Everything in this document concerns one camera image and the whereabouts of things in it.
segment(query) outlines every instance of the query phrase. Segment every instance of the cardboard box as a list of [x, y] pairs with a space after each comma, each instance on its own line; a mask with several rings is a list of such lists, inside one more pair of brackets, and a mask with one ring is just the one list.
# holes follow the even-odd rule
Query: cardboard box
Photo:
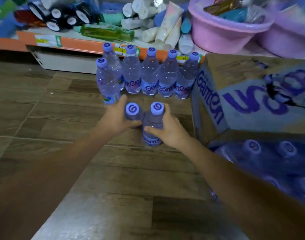
[[[305, 60], [207, 54], [191, 95], [196, 138], [211, 146], [230, 140], [305, 138], [305, 108], [271, 98], [265, 75], [294, 77], [300, 84], [295, 86], [302, 85], [294, 99], [305, 93]], [[289, 94], [283, 86], [278, 90]]]

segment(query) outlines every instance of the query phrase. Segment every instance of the forearm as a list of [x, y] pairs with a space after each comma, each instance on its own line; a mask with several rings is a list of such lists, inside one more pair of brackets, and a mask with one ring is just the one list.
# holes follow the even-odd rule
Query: forearm
[[0, 185], [0, 240], [31, 239], [96, 153], [112, 138], [105, 128], [66, 145]]
[[305, 207], [274, 186], [238, 170], [234, 164], [190, 138], [184, 153], [216, 192], [220, 201], [253, 239], [305, 239]]

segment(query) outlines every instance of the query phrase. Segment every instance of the person's right arm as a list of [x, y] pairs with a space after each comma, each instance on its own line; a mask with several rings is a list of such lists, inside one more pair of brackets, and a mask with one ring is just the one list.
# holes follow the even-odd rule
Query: person's right arm
[[145, 131], [192, 161], [249, 239], [305, 239], [305, 206], [202, 146], [165, 108], [164, 128]]

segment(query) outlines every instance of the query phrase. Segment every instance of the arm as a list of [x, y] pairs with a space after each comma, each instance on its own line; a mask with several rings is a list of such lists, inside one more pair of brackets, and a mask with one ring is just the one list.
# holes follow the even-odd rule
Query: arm
[[97, 126], [0, 185], [0, 240], [29, 240], [57, 208], [98, 151], [141, 121], [124, 119], [127, 96], [107, 108]]
[[305, 239], [304, 206], [203, 147], [170, 115], [167, 104], [165, 108], [163, 130], [145, 127], [145, 131], [192, 161], [251, 240]]

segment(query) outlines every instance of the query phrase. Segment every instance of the hand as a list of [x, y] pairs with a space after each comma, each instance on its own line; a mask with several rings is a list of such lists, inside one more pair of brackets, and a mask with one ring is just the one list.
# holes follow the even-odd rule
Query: hand
[[99, 131], [105, 130], [110, 136], [115, 137], [128, 128], [141, 125], [141, 121], [125, 119], [126, 103], [127, 96], [122, 95], [117, 103], [111, 104], [107, 108], [106, 113], [98, 122], [96, 128], [100, 128]]
[[145, 131], [159, 137], [165, 144], [180, 150], [181, 145], [190, 138], [190, 135], [182, 127], [179, 120], [170, 114], [168, 104], [164, 104], [165, 113], [162, 117], [163, 129], [156, 129], [150, 126], [145, 127]]

